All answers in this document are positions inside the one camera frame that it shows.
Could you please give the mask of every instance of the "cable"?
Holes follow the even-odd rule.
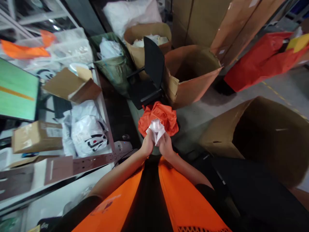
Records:
[[[115,165],[113,166],[112,170],[114,169],[114,167],[116,167],[116,165],[119,163],[119,161],[124,158],[127,154],[125,154],[124,156],[122,156],[120,159],[118,159],[118,161],[115,163]]]

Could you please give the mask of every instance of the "orange vest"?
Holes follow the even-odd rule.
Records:
[[[73,232],[120,232],[131,208],[143,169],[126,180]],[[162,156],[159,178],[174,232],[231,232],[203,195]]]

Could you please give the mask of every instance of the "chair seat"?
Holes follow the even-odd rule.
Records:
[[[154,86],[154,84],[151,81],[142,81],[142,82],[136,82],[133,85],[131,85],[128,93],[135,107],[138,110],[140,110],[142,109],[142,104],[140,100],[156,91],[157,91],[157,88]]]

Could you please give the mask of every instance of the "hand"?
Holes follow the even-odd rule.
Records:
[[[142,147],[140,148],[141,153],[147,157],[152,153],[152,150],[154,149],[154,142],[152,141],[152,137],[152,133],[148,133],[143,140]]]
[[[165,157],[170,157],[175,155],[176,153],[173,151],[172,148],[172,140],[171,137],[168,135],[168,133],[164,133],[164,135],[161,136],[159,139],[159,150],[160,153]]]

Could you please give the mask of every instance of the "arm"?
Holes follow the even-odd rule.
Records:
[[[142,165],[151,154],[153,148],[152,133],[149,133],[144,138],[140,150],[104,175],[96,183],[88,196],[98,196],[102,200],[107,198]]]
[[[159,150],[164,158],[193,185],[204,184],[213,189],[209,180],[199,170],[188,164],[173,151],[172,141],[167,133],[160,138]]]

